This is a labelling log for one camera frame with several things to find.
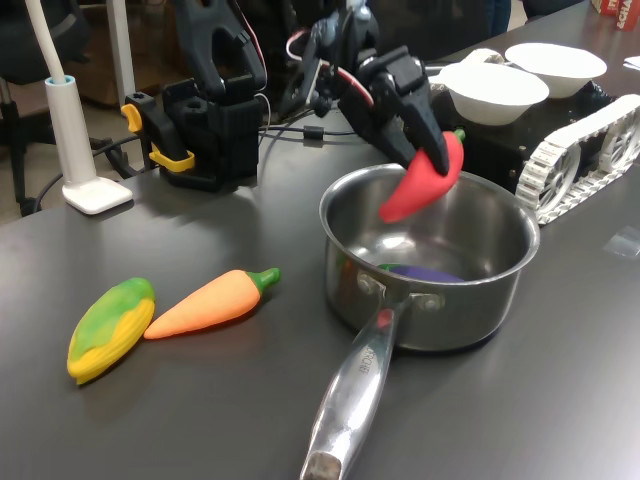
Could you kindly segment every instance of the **chair wheel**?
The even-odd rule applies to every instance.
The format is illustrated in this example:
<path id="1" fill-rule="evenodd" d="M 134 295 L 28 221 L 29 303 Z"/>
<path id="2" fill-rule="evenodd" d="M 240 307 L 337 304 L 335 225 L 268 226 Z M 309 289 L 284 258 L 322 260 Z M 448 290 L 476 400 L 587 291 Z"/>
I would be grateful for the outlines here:
<path id="1" fill-rule="evenodd" d="M 20 202 L 20 215 L 26 217 L 33 213 L 33 207 L 36 206 L 36 199 L 33 197 L 27 197 L 22 202 Z"/>

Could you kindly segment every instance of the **robotic arm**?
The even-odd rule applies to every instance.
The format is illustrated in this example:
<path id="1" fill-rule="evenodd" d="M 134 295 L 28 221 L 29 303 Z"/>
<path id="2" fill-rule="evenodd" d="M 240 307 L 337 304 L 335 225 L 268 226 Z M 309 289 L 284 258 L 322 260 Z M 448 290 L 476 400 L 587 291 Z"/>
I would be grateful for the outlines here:
<path id="1" fill-rule="evenodd" d="M 300 64 L 284 93 L 281 114 L 310 105 L 323 116 L 338 98 L 355 132 L 390 160 L 408 167 L 417 146 L 440 175 L 447 175 L 449 158 L 429 106 L 425 66 L 406 47 L 378 55 L 378 25 L 366 0 L 336 2 L 336 10 L 314 24 L 300 58 L 291 46 L 302 36 L 299 32 L 287 42 L 287 53 Z"/>

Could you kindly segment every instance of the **toy carrot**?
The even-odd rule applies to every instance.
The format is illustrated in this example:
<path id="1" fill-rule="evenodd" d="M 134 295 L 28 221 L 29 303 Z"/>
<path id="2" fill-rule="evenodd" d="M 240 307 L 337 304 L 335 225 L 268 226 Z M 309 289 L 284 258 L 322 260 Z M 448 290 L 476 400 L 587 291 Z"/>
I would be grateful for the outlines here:
<path id="1" fill-rule="evenodd" d="M 244 315 L 258 304 L 264 290 L 279 280 L 277 268 L 262 273 L 227 272 L 161 315 L 144 332 L 144 338 L 151 340 L 200 330 Z"/>

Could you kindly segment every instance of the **white plate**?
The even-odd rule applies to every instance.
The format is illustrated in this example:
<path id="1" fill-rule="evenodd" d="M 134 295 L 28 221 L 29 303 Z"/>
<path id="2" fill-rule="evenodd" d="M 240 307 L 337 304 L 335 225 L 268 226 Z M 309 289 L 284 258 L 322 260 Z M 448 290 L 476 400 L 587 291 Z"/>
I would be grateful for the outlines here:
<path id="1" fill-rule="evenodd" d="M 535 75 L 492 63 L 459 63 L 441 72 L 456 110 L 482 125 L 507 125 L 549 95 Z"/>
<path id="2" fill-rule="evenodd" d="M 515 45 L 505 57 L 544 80 L 551 98 L 570 97 L 607 71 L 607 64 L 586 50 L 550 43 Z"/>

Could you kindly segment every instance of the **box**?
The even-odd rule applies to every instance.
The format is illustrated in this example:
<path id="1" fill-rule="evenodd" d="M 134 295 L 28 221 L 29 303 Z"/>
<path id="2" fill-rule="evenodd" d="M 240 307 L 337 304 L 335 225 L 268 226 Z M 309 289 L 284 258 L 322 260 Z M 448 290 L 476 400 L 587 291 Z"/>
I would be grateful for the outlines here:
<path id="1" fill-rule="evenodd" d="M 627 32 L 633 30 L 638 23 L 638 15 L 640 0 L 619 0 L 616 27 Z"/>
<path id="2" fill-rule="evenodd" d="M 591 0 L 591 4 L 600 15 L 616 16 L 620 0 Z"/>

